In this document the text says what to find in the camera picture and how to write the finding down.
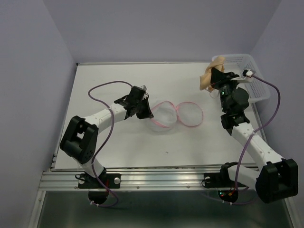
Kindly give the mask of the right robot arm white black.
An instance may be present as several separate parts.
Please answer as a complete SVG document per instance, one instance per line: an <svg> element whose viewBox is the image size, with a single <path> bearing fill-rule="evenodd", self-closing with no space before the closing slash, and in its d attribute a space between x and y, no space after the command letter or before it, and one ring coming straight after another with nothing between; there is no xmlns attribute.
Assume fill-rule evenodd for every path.
<svg viewBox="0 0 304 228"><path fill-rule="evenodd" d="M224 202L234 204L239 188L256 191L264 203L293 197L298 194L298 165L293 159L285 159L276 153L258 134L263 127L254 129L245 116L249 106L248 92L239 83L247 78L255 78L246 69L239 76L233 72L224 73L211 69L210 85L219 91L221 124L223 128L242 146L237 162L223 164L218 173L212 173L202 181L205 188L230 188L219 192Z"/></svg>

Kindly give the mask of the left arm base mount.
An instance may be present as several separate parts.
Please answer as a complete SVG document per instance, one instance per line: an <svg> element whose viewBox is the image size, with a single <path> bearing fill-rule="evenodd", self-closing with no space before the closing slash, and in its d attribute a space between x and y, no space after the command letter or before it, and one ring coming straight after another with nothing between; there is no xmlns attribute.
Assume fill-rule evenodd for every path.
<svg viewBox="0 0 304 228"><path fill-rule="evenodd" d="M103 189L98 180L87 173L76 174L79 189ZM109 173L100 175L101 182L110 189L119 189L121 185L121 174Z"/></svg>

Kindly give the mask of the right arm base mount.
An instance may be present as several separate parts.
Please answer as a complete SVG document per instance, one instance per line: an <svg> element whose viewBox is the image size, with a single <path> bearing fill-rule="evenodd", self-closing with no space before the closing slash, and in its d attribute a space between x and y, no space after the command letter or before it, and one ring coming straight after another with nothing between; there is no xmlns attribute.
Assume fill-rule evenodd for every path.
<svg viewBox="0 0 304 228"><path fill-rule="evenodd" d="M201 181L203 187L210 188L234 188L234 179L231 180L228 174L228 168L236 166L237 162L226 162L221 165L218 172L206 172L203 174L204 179Z"/></svg>

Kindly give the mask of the white plastic basket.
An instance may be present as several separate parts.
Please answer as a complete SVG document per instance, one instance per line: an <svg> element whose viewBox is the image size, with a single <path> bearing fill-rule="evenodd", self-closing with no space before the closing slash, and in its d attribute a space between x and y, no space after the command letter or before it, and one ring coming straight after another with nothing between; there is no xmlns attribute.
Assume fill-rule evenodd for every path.
<svg viewBox="0 0 304 228"><path fill-rule="evenodd" d="M250 104L270 97L268 85L249 54L215 56L209 65L210 86L218 90L221 104L240 106L245 109Z"/></svg>

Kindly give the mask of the white mesh laundry bag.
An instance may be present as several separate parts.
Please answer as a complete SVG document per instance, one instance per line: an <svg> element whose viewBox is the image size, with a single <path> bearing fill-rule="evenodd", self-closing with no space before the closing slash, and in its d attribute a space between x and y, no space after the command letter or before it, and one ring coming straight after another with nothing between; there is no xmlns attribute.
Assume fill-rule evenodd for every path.
<svg viewBox="0 0 304 228"><path fill-rule="evenodd" d="M153 118L145 124L154 132L166 132L182 124L186 127L197 127L202 124L204 113L202 108L195 102L181 102L175 105L168 100L158 100L151 107Z"/></svg>

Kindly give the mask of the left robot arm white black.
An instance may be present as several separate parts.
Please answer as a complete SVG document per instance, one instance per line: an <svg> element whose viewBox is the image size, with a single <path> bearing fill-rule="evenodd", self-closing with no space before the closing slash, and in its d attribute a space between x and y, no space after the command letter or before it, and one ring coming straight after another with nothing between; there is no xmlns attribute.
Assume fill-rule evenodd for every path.
<svg viewBox="0 0 304 228"><path fill-rule="evenodd" d="M72 157L89 176L95 187L105 184L105 168L93 158L98 135L114 123L136 115L138 119L153 118L146 86L132 86L130 93L114 101L106 109L87 117L74 116L61 139L60 149Z"/></svg>

